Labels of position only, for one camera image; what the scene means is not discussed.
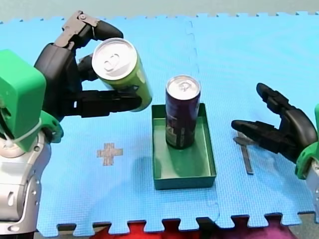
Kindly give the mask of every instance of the gray cross symbol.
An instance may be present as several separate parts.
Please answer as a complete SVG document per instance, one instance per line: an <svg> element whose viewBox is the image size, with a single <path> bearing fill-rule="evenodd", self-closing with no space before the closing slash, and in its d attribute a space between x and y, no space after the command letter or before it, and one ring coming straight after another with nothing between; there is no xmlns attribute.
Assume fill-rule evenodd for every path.
<svg viewBox="0 0 319 239"><path fill-rule="evenodd" d="M110 166L114 164L114 156L123 155L122 148L114 148L114 143L105 143L103 150L97 151L97 157L103 158L103 166Z"/></svg>

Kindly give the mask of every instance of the green tray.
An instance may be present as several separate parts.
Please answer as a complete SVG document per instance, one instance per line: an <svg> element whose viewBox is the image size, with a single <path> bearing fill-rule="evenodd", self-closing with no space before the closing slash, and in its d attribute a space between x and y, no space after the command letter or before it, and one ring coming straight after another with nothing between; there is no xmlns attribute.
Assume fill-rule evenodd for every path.
<svg viewBox="0 0 319 239"><path fill-rule="evenodd" d="M216 177L208 130L206 109L199 106L195 143L183 150L174 149L165 140L165 105L152 106L153 177L155 188L207 188Z"/></svg>

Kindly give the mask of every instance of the purple can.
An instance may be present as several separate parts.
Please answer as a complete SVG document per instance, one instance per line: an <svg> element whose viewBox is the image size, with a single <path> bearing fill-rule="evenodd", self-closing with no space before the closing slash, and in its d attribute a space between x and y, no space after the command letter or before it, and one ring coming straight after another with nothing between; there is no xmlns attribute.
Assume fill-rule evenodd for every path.
<svg viewBox="0 0 319 239"><path fill-rule="evenodd" d="M166 142L177 149L190 147L195 141L200 84L192 77L180 75L166 85Z"/></svg>

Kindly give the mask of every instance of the green can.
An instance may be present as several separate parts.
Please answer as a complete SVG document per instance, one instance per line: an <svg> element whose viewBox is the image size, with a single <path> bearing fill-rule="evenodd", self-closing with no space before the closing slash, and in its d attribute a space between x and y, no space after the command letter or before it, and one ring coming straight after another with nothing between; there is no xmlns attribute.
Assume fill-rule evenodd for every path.
<svg viewBox="0 0 319 239"><path fill-rule="evenodd" d="M142 98L134 112L142 111L152 102L152 93L136 48L122 38L110 38L94 50L92 67L109 88L120 92L135 92Z"/></svg>

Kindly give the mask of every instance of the aluminum can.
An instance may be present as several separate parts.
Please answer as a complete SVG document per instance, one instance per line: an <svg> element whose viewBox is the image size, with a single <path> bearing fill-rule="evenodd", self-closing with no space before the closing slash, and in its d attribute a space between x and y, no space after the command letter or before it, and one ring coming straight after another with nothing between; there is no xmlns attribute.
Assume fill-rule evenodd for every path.
<svg viewBox="0 0 319 239"><path fill-rule="evenodd" d="M168 81L165 137L170 146L185 149L194 143L200 91L200 84L190 76L180 75Z"/></svg>
<svg viewBox="0 0 319 239"><path fill-rule="evenodd" d="M93 52L92 68L107 88L142 98L141 105L132 111L142 111L152 102L141 58L129 41L110 38L101 42Z"/></svg>

